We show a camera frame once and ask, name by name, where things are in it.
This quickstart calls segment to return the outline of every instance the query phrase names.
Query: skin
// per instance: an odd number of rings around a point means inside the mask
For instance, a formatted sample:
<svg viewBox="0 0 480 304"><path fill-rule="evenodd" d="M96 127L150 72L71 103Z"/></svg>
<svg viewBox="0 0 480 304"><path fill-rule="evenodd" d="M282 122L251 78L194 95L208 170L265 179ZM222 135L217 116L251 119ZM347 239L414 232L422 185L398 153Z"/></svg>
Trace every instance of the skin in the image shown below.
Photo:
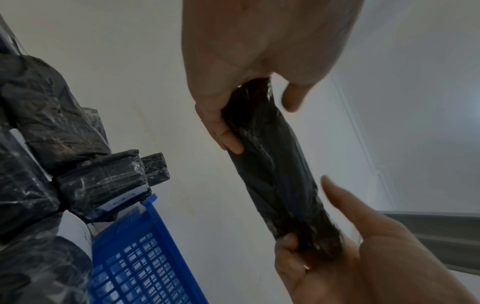
<svg viewBox="0 0 480 304"><path fill-rule="evenodd" d="M286 110L340 56L364 0L184 0L182 52L188 88L206 129L222 149L243 146L223 120L232 91L273 72L289 81Z"/></svg>
<svg viewBox="0 0 480 304"><path fill-rule="evenodd" d="M195 109L225 150L243 146L221 115L232 91L278 73L289 81L282 104L296 111L332 69L364 0L184 0L182 52ZM359 230L358 246L324 263L297 252L288 234L275 246L275 268L294 304L477 303L404 226L372 210L326 177L330 202Z"/></svg>
<svg viewBox="0 0 480 304"><path fill-rule="evenodd" d="M275 268L294 304L478 303L452 273L399 222L365 205L327 177L321 185L329 201L358 229L360 246L345 238L334 262L297 252L287 234L275 245Z"/></svg>

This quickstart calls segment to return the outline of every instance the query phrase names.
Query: white label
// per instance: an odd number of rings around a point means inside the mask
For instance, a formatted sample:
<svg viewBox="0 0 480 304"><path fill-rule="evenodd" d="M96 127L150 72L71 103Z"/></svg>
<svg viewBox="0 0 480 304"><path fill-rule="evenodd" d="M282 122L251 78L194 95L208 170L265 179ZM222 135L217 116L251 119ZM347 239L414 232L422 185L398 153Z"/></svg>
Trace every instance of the white label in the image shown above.
<svg viewBox="0 0 480 304"><path fill-rule="evenodd" d="M116 198L113 198L113 199L109 200L108 202L106 202L105 204L103 204L102 206L98 207L96 209L96 212L93 215L86 216L86 218L89 219L89 220L94 220L98 216L102 215L103 213L109 212L110 210L113 210L117 206L122 205L123 203L125 203L129 199L132 199L132 198L134 198L134 197L136 197L136 196L138 196L142 193L147 192L148 189L149 189L148 185L142 185L140 187L137 187L135 189L127 191L124 194L122 194L120 196L117 196Z"/></svg>
<svg viewBox="0 0 480 304"><path fill-rule="evenodd" d="M52 181L52 176L48 174L42 166L40 166L39 162L37 162L37 159L34 157L32 152L30 151L30 147L27 145L27 141L25 140L24 136L20 133L20 130L18 129L11 129L10 134L15 137L16 141L21 145L21 147L30 155L30 157L33 159L33 161L40 167L40 170L43 172L45 177L47 178L48 181Z"/></svg>
<svg viewBox="0 0 480 304"><path fill-rule="evenodd" d="M74 214L63 213L56 235L74 243L92 259L92 235L87 225Z"/></svg>

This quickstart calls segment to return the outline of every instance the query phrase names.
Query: person's right hand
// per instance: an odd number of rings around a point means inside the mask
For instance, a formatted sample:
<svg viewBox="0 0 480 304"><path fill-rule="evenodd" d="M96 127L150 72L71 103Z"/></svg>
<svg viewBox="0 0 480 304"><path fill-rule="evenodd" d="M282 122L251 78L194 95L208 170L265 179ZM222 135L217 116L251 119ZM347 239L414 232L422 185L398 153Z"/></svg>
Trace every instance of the person's right hand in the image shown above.
<svg viewBox="0 0 480 304"><path fill-rule="evenodd" d="M321 262L312 252L297 252L294 234L280 238L275 245L275 268L294 304L477 303L402 224L371 209L325 176L321 184L363 242L358 246L345 238L343 255L334 262Z"/></svg>
<svg viewBox="0 0 480 304"><path fill-rule="evenodd" d="M282 104L296 111L340 56L364 0L183 0L181 48L203 124L223 148L241 142L221 110L231 93L273 72L289 81Z"/></svg>

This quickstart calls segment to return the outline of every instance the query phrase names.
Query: white ceiling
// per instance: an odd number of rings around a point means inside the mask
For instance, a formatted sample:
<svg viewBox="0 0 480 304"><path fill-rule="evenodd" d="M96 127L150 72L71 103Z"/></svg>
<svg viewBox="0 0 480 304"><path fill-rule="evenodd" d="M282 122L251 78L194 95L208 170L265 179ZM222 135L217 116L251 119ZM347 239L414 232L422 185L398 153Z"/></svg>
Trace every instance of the white ceiling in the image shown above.
<svg viewBox="0 0 480 304"><path fill-rule="evenodd" d="M372 0L334 69L398 209L480 213L478 16L478 0Z"/></svg>

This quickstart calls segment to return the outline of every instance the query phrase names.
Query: blue basket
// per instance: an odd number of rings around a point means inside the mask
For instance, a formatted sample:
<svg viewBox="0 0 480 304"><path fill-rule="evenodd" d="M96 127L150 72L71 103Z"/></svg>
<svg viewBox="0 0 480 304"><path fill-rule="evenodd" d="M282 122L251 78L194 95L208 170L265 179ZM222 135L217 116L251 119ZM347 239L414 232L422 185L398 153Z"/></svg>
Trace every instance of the blue basket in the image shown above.
<svg viewBox="0 0 480 304"><path fill-rule="evenodd" d="M92 303L208 304L149 196L93 240Z"/></svg>

